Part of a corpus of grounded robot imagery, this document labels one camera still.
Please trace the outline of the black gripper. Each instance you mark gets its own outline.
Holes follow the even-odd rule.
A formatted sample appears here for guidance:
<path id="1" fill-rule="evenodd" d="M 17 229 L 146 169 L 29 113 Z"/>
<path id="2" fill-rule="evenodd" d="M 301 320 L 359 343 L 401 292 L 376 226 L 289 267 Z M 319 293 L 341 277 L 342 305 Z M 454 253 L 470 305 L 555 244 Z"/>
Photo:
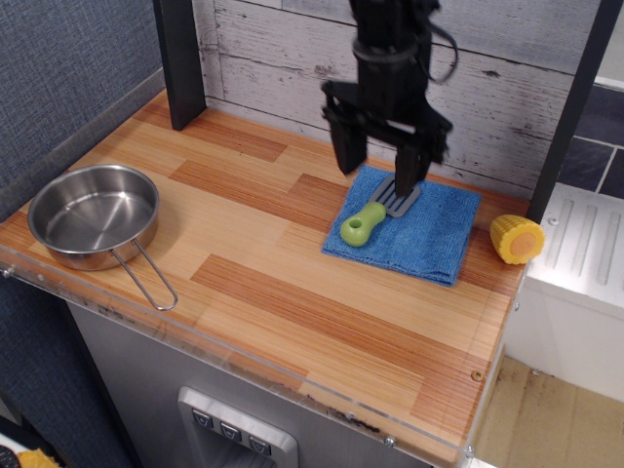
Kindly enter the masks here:
<path id="1" fill-rule="evenodd" d="M 397 148 L 395 191 L 408 196 L 447 151 L 452 124 L 431 107 L 426 91 L 435 80 L 432 36 L 452 37 L 430 20 L 438 1 L 352 1 L 350 7 L 357 80 L 321 85 L 337 165 L 344 175 L 353 173 L 367 159 L 368 139 L 384 141 Z"/>

